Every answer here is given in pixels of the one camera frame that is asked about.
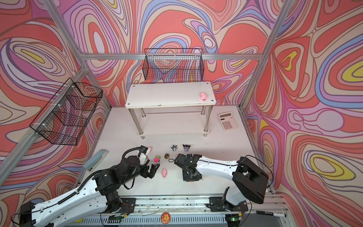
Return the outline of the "pink pig toy front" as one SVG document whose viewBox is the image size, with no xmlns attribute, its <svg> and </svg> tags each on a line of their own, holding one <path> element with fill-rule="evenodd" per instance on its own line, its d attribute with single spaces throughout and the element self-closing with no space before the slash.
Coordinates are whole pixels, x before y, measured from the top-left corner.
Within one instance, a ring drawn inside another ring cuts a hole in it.
<svg viewBox="0 0 363 227">
<path fill-rule="evenodd" d="M 162 177 L 167 177 L 167 169 L 166 168 L 163 168 L 163 170 L 162 170 Z"/>
</svg>

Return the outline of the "white shelf table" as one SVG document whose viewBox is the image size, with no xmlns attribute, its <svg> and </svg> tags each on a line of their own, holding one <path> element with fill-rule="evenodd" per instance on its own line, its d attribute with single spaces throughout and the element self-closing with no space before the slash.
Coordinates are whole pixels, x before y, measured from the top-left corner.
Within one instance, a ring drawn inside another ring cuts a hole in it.
<svg viewBox="0 0 363 227">
<path fill-rule="evenodd" d="M 207 100 L 200 99 L 201 93 Z M 209 133 L 216 98 L 210 82 L 132 85 L 125 107 L 138 131 L 147 136 Z"/>
</svg>

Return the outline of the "dark purple figure toy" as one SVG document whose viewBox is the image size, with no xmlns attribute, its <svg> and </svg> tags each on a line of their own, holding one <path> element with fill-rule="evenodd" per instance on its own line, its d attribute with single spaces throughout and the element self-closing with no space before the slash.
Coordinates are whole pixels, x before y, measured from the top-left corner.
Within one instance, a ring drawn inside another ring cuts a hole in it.
<svg viewBox="0 0 363 227">
<path fill-rule="evenodd" d="M 184 149 L 185 152 L 189 152 L 190 147 L 191 147 L 191 145 L 183 144 L 183 149 Z"/>
</svg>

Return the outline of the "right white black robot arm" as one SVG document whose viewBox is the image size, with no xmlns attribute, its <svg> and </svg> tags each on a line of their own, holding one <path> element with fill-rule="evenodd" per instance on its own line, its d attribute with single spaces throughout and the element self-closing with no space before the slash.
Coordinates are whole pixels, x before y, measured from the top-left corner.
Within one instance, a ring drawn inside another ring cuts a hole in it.
<svg viewBox="0 0 363 227">
<path fill-rule="evenodd" d="M 222 197 L 210 197 L 206 207 L 212 212 L 248 210 L 247 201 L 263 204 L 268 188 L 268 174 L 247 157 L 236 161 L 209 159 L 202 155 L 178 154 L 173 163 L 182 169 L 185 182 L 202 180 L 203 176 L 217 176 L 231 180 Z"/>
</svg>

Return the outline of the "pink white calculator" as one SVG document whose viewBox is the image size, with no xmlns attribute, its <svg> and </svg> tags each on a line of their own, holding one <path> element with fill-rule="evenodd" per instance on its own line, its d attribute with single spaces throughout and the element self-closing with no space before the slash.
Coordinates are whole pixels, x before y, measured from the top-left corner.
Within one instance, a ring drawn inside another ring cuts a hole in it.
<svg viewBox="0 0 363 227">
<path fill-rule="evenodd" d="M 224 131 L 231 131 L 231 130 L 235 130 L 235 129 L 239 128 L 239 126 L 231 112 L 220 113 L 218 115 L 218 119 L 219 119 Z"/>
</svg>

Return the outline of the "black white marker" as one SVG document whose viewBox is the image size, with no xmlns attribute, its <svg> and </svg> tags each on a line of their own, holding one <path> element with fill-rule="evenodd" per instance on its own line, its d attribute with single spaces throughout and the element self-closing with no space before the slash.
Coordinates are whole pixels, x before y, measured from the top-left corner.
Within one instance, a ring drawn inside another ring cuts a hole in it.
<svg viewBox="0 0 363 227">
<path fill-rule="evenodd" d="M 276 212 L 269 212 L 269 211 L 256 211 L 257 214 L 260 215 L 267 215 L 267 216 L 273 216 L 273 217 L 279 217 L 279 218 L 286 218 L 286 214 L 284 213 L 276 213 Z"/>
</svg>

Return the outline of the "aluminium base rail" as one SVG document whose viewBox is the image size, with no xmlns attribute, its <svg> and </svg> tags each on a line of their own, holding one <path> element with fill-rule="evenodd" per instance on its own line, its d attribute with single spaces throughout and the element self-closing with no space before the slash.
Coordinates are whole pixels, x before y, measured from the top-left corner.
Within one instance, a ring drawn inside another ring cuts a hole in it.
<svg viewBox="0 0 363 227">
<path fill-rule="evenodd" d="M 134 211 L 123 219 L 112 214 L 93 214 L 70 223 L 70 227 L 294 227 L 292 214 L 282 196 L 267 194 L 263 204 L 247 201 L 248 210 L 212 212 L 206 207 L 210 194 L 137 196 Z M 257 214 L 269 211 L 286 214 L 279 218 Z M 168 212 L 171 221 L 162 224 L 161 215 Z"/>
</svg>

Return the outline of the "red round sticker badge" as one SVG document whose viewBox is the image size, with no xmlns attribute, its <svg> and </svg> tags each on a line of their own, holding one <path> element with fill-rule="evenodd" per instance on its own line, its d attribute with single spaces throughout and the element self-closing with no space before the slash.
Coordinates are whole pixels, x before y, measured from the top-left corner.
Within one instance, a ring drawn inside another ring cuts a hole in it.
<svg viewBox="0 0 363 227">
<path fill-rule="evenodd" d="M 171 215 L 168 212 L 164 212 L 161 215 L 161 222 L 162 224 L 168 224 L 171 221 Z"/>
</svg>

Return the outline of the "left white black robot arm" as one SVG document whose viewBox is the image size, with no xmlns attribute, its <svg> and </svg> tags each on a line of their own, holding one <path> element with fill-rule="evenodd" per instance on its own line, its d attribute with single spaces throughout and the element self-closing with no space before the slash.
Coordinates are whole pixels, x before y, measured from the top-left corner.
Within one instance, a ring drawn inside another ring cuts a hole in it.
<svg viewBox="0 0 363 227">
<path fill-rule="evenodd" d="M 95 213 L 120 211 L 124 202 L 118 189 L 136 177 L 152 179 L 160 167 L 149 164 L 148 148 L 131 148 L 122 155 L 119 164 L 91 173 L 77 188 L 51 200 L 27 202 L 19 213 L 11 216 L 19 227 L 65 227 Z"/>
</svg>

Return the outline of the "grey stapler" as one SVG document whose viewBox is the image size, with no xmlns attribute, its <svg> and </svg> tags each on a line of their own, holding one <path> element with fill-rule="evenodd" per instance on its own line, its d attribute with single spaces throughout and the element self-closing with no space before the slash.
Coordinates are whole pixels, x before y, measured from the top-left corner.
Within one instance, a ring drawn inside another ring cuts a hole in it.
<svg viewBox="0 0 363 227">
<path fill-rule="evenodd" d="M 109 151 L 106 149 L 99 150 L 96 154 L 94 154 L 84 165 L 83 167 L 89 171 L 93 172 L 97 166 L 102 162 L 102 160 L 108 155 Z"/>
</svg>

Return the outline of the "pink green toy car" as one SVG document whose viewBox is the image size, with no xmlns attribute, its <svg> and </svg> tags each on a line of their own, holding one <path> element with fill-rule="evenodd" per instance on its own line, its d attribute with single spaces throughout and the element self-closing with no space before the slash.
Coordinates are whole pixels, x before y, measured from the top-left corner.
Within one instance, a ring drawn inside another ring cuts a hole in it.
<svg viewBox="0 0 363 227">
<path fill-rule="evenodd" d="M 155 162 L 155 163 L 159 163 L 159 162 L 160 162 L 160 160 L 161 160 L 161 157 L 160 157 L 159 155 L 157 155 L 157 156 L 155 157 L 155 159 L 154 159 L 154 162 Z"/>
</svg>

